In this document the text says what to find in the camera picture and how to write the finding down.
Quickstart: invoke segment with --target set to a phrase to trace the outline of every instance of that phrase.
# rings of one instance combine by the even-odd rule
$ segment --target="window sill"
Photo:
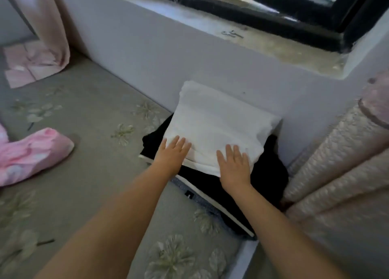
[[[317,74],[344,79],[347,55],[328,52],[280,36],[259,31],[168,0],[125,0],[197,30],[228,40],[263,55],[277,58]],[[241,37],[222,32],[234,30]]]

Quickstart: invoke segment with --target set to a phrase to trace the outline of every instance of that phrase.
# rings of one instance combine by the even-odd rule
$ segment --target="wall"
[[[0,0],[0,46],[32,36],[30,29],[8,0]]]
[[[287,164],[389,65],[389,34],[344,80],[319,76],[123,0],[56,0],[70,43],[173,111],[185,80],[283,116]]]

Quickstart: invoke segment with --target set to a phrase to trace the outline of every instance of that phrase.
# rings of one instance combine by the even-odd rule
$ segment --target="folded white shirt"
[[[263,145],[280,117],[237,100],[221,91],[186,81],[164,137],[176,135],[192,143],[183,165],[220,177],[216,151],[226,156],[226,144],[247,153],[250,168],[263,153]]]

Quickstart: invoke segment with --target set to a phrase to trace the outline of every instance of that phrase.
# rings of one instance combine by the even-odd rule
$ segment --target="hand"
[[[240,153],[237,145],[234,145],[234,151],[230,145],[226,146],[227,160],[220,150],[216,151],[216,155],[220,167],[220,182],[228,194],[232,195],[242,186],[251,186],[249,158],[246,153]]]
[[[192,143],[185,144],[185,138],[179,139],[180,136],[176,136],[167,147],[167,139],[163,139],[152,164],[161,172],[167,173],[170,179],[178,173],[192,146]]]

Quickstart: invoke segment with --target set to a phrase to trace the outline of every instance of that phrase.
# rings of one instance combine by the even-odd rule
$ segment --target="window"
[[[172,0],[328,51],[348,53],[389,0]]]

